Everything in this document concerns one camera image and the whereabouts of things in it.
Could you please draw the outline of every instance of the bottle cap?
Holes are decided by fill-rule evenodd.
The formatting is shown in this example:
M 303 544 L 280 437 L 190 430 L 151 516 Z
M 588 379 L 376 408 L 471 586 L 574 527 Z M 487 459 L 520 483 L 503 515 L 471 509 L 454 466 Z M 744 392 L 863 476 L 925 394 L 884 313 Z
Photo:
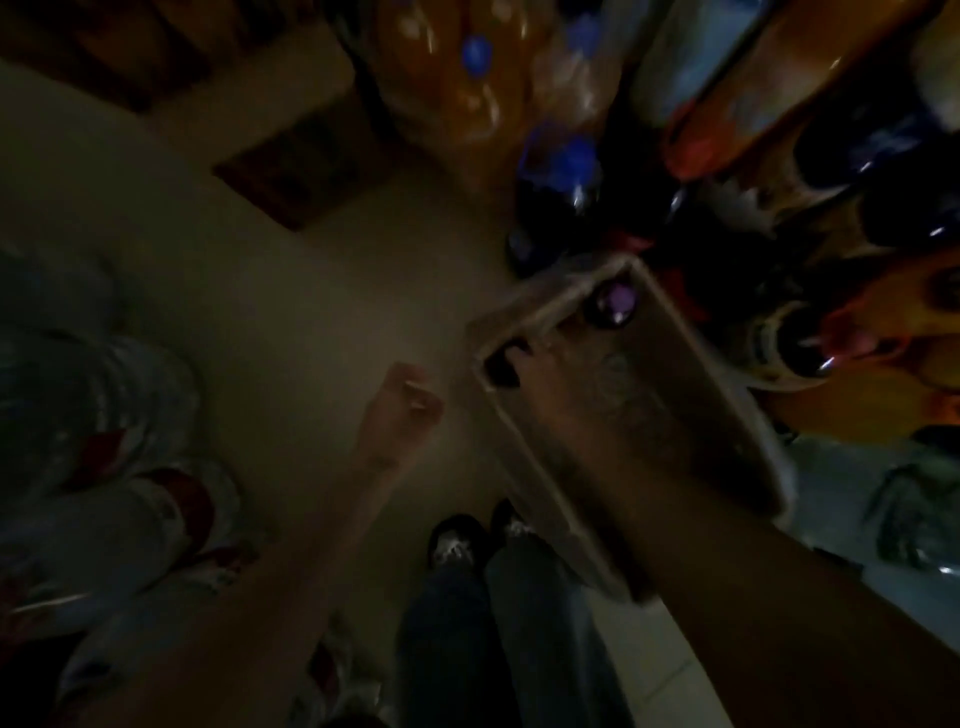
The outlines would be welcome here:
M 588 136 L 574 136 L 550 155 L 550 186 L 560 192 L 588 184 L 596 175 L 597 152 Z
M 596 15 L 583 14 L 566 26 L 566 47 L 593 58 L 600 45 L 600 19 Z
M 493 46 L 483 36 L 469 36 L 460 52 L 464 68 L 472 79 L 482 79 L 490 73 Z

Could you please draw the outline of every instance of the white floor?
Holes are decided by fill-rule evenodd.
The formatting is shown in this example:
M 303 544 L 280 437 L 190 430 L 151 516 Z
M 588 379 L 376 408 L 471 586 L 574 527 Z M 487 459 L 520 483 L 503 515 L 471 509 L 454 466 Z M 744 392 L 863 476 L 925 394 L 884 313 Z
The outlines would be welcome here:
M 388 666 L 432 526 L 457 511 L 485 521 L 502 497 L 453 397 L 464 324 L 511 285 L 502 231 L 450 179 L 415 166 L 290 235 L 138 119 L 3 66 L 0 94 L 5 214 L 110 258 L 143 330 L 197 368 L 212 447 L 280 530 L 336 482 L 390 362 L 435 373 L 450 398 L 442 431 L 344 585 L 349 622 Z M 729 724 L 665 611 L 591 600 L 638 725 Z

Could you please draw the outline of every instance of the fist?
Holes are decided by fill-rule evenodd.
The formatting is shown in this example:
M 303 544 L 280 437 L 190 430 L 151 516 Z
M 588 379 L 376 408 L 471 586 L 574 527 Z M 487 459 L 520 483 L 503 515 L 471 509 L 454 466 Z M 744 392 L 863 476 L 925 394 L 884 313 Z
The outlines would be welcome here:
M 396 363 L 364 412 L 354 457 L 363 468 L 396 476 L 417 458 L 444 417 L 444 401 L 426 389 L 423 368 Z

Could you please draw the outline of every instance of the leg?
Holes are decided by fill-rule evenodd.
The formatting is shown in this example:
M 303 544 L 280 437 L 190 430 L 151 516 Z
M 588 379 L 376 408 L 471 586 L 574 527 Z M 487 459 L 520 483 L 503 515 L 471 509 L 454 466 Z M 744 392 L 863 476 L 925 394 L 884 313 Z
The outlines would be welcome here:
M 632 728 L 581 587 L 550 546 L 507 538 L 485 575 L 524 728 Z
M 400 625 L 396 659 L 401 728 L 519 725 L 487 588 L 472 563 L 453 560 L 427 576 Z

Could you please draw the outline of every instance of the foot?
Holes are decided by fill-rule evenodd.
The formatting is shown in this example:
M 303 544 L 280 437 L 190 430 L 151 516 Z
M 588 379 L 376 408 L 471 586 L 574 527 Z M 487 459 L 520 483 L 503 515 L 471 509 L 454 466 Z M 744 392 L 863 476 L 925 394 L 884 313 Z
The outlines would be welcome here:
M 481 570 L 490 557 L 490 536 L 473 516 L 460 514 L 433 529 L 427 547 L 427 567 L 448 564 Z
M 508 540 L 536 534 L 528 522 L 520 517 L 514 505 L 504 498 L 493 509 L 490 518 L 490 533 L 496 548 L 504 546 Z

